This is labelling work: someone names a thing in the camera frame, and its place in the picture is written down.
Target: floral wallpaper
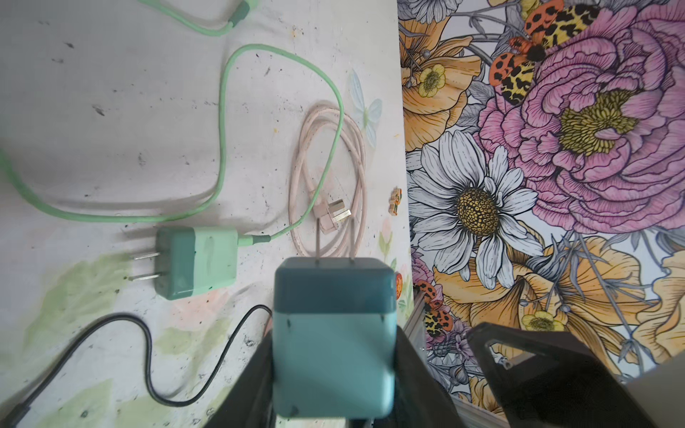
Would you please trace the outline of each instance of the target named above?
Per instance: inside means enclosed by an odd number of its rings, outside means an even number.
[[[429,370],[500,416],[464,338],[479,323],[568,331],[623,382],[685,349],[685,0],[553,1],[592,20],[548,43],[540,0],[398,0]],[[490,69],[517,55],[515,105]]]

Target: green cable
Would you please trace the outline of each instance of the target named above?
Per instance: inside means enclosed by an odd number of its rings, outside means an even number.
[[[226,174],[226,124],[225,124],[225,112],[226,112],[226,83],[228,80],[228,75],[233,67],[233,64],[235,61],[238,59],[239,56],[244,54],[245,52],[248,51],[268,51],[271,53],[275,53],[277,55],[284,56],[285,58],[289,58],[299,64],[304,65],[305,67],[309,68],[310,70],[314,71],[319,77],[321,77],[327,84],[330,86],[330,88],[333,90],[333,93],[336,96],[336,99],[338,100],[338,107],[340,108],[340,120],[338,122],[338,129],[336,130],[336,135],[333,139],[333,144],[331,146],[331,152],[328,155],[328,161],[326,161],[326,166],[323,169],[323,175],[321,176],[321,180],[319,181],[319,185],[316,187],[316,192],[314,192],[314,195],[312,197],[312,201],[310,202],[309,206],[307,207],[307,210],[305,213],[302,215],[302,217],[295,223],[292,224],[281,231],[277,232],[276,234],[272,235],[271,238],[277,238],[281,235],[287,234],[291,229],[299,226],[303,221],[304,218],[310,213],[312,208],[314,207],[314,202],[316,201],[316,198],[319,196],[319,192],[321,191],[321,188],[323,187],[323,182],[326,178],[326,174],[328,174],[328,170],[330,169],[331,166],[331,161],[333,160],[333,156],[335,154],[336,147],[338,145],[338,139],[340,138],[340,132],[343,128],[343,119],[344,119],[344,106],[343,106],[343,99],[340,96],[340,92],[338,91],[337,87],[333,83],[333,81],[317,66],[313,65],[311,62],[300,58],[299,56],[284,51],[282,49],[278,49],[277,47],[273,46],[268,46],[268,45],[245,45],[241,48],[239,48],[237,51],[231,55],[231,57],[228,59],[228,62],[226,63],[226,67],[223,69],[223,73],[221,75],[221,89],[219,93],[219,177],[216,179],[216,185],[214,187],[214,192],[212,193],[212,196],[209,197],[206,201],[204,201],[202,204],[198,205],[197,207],[179,213],[179,214],[171,214],[168,216],[101,216],[101,215],[95,215],[95,214],[81,214],[77,212],[69,212],[69,211],[64,211],[60,210],[58,208],[53,207],[52,205],[49,205],[45,202],[43,202],[38,195],[34,193],[33,190],[31,190],[19,177],[19,175],[14,171],[12,168],[12,164],[5,154],[5,152],[0,149],[0,168],[2,168],[5,171],[5,174],[7,175],[8,179],[10,180],[10,183],[16,188],[17,192],[26,200],[26,202],[30,203],[34,207],[38,208],[40,211],[43,211],[45,214],[49,214],[54,217],[58,218],[63,218],[64,220],[72,220],[72,221],[84,221],[84,222],[90,222],[90,223],[161,223],[161,222],[168,222],[168,221],[176,221],[176,220],[181,220],[183,218],[188,218],[192,215],[195,215],[199,212],[204,211],[209,207],[212,202],[216,200],[216,198],[219,196],[219,193],[221,192],[221,189],[223,187],[223,181],[224,177]]]
[[[156,10],[159,10],[161,13],[165,15],[169,15],[172,18],[174,18],[176,21],[179,21],[181,24],[185,25],[186,27],[195,30],[196,32],[200,34],[204,34],[205,36],[223,36],[226,34],[228,31],[230,31],[233,27],[235,27],[235,23],[232,21],[233,16],[226,22],[226,25],[224,25],[222,28],[219,29],[208,29],[205,27],[200,27],[198,24],[189,21],[186,17],[181,15],[180,13],[176,12],[174,9],[168,8],[165,5],[162,5],[159,0],[138,0],[139,2],[150,6],[151,8],[154,8]],[[247,12],[249,12],[249,6],[247,6],[247,11],[245,12],[245,15],[247,15]]]

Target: cable connector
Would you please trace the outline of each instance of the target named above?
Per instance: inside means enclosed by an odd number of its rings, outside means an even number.
[[[333,203],[319,202],[314,205],[313,211],[324,235],[338,230],[338,224],[352,215],[350,210],[345,209],[345,202],[342,199]]]
[[[0,428],[15,428],[30,409],[31,406],[24,403],[15,405],[14,409],[3,420],[0,420]]]

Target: black cable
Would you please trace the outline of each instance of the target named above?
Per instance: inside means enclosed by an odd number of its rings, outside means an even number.
[[[43,379],[43,381],[40,382],[40,385],[38,385],[38,387],[22,403],[19,403],[14,407],[14,409],[12,409],[12,411],[1,421],[0,426],[2,426],[3,428],[14,428],[15,426],[17,426],[21,419],[24,416],[26,416],[26,413],[28,413],[28,411],[31,409],[31,404],[34,402],[34,400],[36,400],[40,393],[43,392],[45,388],[47,388],[47,386],[50,384],[50,382],[52,382],[55,379],[60,370],[62,370],[62,367],[64,367],[66,362],[69,360],[69,358],[71,358],[74,352],[76,352],[78,347],[80,347],[81,344],[83,344],[83,342],[85,342],[86,339],[90,337],[90,335],[99,330],[101,327],[104,327],[109,323],[113,323],[114,321],[119,320],[130,321],[131,323],[138,325],[142,332],[145,334],[145,386],[150,396],[159,404],[163,404],[170,407],[186,407],[187,405],[191,405],[195,401],[198,401],[202,394],[205,393],[207,388],[209,388],[210,383],[212,383],[212,380],[214,380],[214,377],[219,372],[221,362],[223,361],[223,358],[226,356],[226,353],[228,352],[228,348],[230,348],[231,343],[233,343],[233,340],[236,338],[238,331],[245,323],[245,321],[249,318],[249,316],[252,315],[252,312],[256,311],[257,309],[263,309],[269,313],[269,316],[271,316],[271,309],[269,309],[269,307],[265,305],[254,305],[252,308],[250,308],[250,310],[247,311],[247,313],[240,320],[235,330],[233,330],[231,337],[228,339],[228,343],[226,344],[225,348],[223,349],[223,352],[221,353],[221,356],[219,357],[219,361],[216,363],[216,366],[214,367],[212,374],[205,382],[205,385],[202,387],[200,392],[198,392],[193,398],[185,401],[172,401],[165,399],[163,396],[159,395],[157,391],[155,391],[155,388],[152,386],[152,376],[150,370],[152,363],[152,335],[150,334],[150,328],[148,328],[147,324],[145,324],[145,321],[131,314],[107,315],[106,317],[101,318],[93,325],[91,325],[89,328],[87,328],[86,331],[81,333],[81,335],[78,336],[76,340],[74,340],[74,342],[69,346],[69,348],[67,348],[62,357],[59,359],[59,361],[57,361],[55,367],[50,371],[50,373],[45,377],[45,379]]]

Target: pink cable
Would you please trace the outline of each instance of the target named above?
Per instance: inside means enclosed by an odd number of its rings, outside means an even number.
[[[313,137],[319,130],[324,127],[330,127],[335,130],[338,126],[340,117],[340,110],[321,106],[313,109],[305,118],[300,131],[299,145],[297,147],[297,156],[292,168],[292,175],[290,176],[290,191],[288,193],[288,217],[290,224],[299,220],[300,215],[295,213],[295,203],[297,202],[297,190],[299,187],[300,176],[304,177],[307,186],[307,193],[312,194],[315,187],[313,180],[307,168],[307,150],[312,143]],[[345,142],[348,152],[352,157],[352,163],[357,172],[357,186],[354,191],[354,198],[350,212],[352,215],[342,223],[338,228],[338,233],[335,238],[321,249],[321,257],[341,257],[342,254],[349,248],[350,234],[353,233],[353,228],[349,226],[351,219],[354,218],[354,225],[358,228],[354,246],[349,252],[349,257],[355,257],[362,244],[362,237],[364,236],[364,229],[366,226],[366,179],[364,178],[364,170],[366,169],[366,150],[364,147],[364,137],[357,126],[357,123],[352,120],[350,116],[345,115],[345,126],[342,128],[340,138]],[[308,251],[302,245],[302,239],[296,229],[290,231],[292,236],[292,243],[295,244],[297,252],[302,255],[314,257],[314,252]]]

